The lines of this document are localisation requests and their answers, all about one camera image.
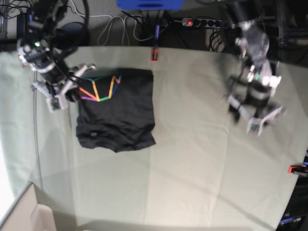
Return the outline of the dark grey t-shirt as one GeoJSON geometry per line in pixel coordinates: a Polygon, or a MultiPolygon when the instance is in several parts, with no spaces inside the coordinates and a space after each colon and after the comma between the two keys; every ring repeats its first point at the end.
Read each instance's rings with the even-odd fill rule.
{"type": "Polygon", "coordinates": [[[115,153],[155,145],[151,70],[111,68],[90,71],[79,85],[76,137],[83,148],[115,153]]]}

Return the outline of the right red black clamp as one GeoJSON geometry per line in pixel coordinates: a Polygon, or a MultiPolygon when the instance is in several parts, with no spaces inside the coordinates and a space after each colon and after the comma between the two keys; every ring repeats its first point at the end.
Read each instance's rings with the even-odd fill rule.
{"type": "Polygon", "coordinates": [[[290,166],[288,169],[289,174],[298,175],[300,177],[308,176],[308,153],[306,153],[304,161],[300,164],[290,166]]]}

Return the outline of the black power strip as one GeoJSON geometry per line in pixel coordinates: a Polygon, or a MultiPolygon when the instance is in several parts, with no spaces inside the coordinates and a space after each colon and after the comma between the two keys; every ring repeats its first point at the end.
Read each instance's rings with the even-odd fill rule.
{"type": "Polygon", "coordinates": [[[221,20],[207,18],[183,18],[181,20],[184,27],[220,29],[221,20]]]}

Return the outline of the red black clamp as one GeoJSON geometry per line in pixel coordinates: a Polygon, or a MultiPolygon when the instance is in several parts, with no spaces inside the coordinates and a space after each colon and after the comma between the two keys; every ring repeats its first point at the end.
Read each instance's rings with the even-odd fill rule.
{"type": "Polygon", "coordinates": [[[159,55],[159,31],[160,31],[160,25],[156,24],[155,25],[155,34],[154,34],[154,46],[152,48],[152,53],[151,53],[151,61],[152,62],[157,62],[158,61],[158,55],[159,55]]]}
{"type": "Polygon", "coordinates": [[[288,169],[289,174],[298,175],[300,177],[308,176],[308,153],[306,153],[304,161],[300,164],[290,166],[288,169]]]}

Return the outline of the middle red black clamp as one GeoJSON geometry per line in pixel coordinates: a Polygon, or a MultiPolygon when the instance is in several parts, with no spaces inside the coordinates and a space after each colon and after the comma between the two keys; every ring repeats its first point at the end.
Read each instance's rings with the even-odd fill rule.
{"type": "Polygon", "coordinates": [[[152,62],[157,62],[158,61],[158,55],[159,55],[159,31],[160,31],[160,25],[156,24],[155,25],[155,34],[154,34],[154,46],[152,48],[152,53],[151,53],[151,61],[152,62]]]}

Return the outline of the light green table cloth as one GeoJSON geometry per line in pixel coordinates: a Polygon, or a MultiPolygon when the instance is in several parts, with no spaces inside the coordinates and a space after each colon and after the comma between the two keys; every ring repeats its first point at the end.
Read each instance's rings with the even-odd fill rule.
{"type": "Polygon", "coordinates": [[[273,231],[308,146],[308,71],[281,64],[275,101],[286,114],[260,136],[233,123],[225,81],[231,55],[147,47],[82,47],[70,66],[154,74],[152,147],[114,153],[76,138],[77,105],[51,114],[38,75],[0,54],[0,145],[13,195],[31,182],[58,231],[273,231]]]}

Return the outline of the blue box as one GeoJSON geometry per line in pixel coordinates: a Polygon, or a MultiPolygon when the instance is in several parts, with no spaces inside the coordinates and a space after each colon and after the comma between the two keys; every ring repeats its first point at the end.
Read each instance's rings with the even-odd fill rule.
{"type": "Polygon", "coordinates": [[[122,10],[179,10],[183,0],[116,0],[122,10]]]}

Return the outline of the beige plastic bin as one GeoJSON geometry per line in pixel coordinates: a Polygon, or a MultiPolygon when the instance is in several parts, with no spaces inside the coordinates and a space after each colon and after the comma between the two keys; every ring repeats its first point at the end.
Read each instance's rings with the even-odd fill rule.
{"type": "Polygon", "coordinates": [[[29,182],[0,220],[2,231],[56,231],[53,211],[37,201],[35,186],[29,182]]]}

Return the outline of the black round stool seat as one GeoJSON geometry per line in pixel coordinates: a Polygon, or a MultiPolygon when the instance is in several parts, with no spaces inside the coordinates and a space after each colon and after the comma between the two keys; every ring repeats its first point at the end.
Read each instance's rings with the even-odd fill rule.
{"type": "MultiPolygon", "coordinates": [[[[62,26],[60,28],[62,36],[60,36],[56,47],[60,50],[69,48],[73,42],[81,37],[83,26],[84,24],[82,22],[70,22],[62,26]]],[[[78,46],[89,46],[89,44],[90,32],[87,29],[82,37],[82,40],[79,41],[78,46]]]]}

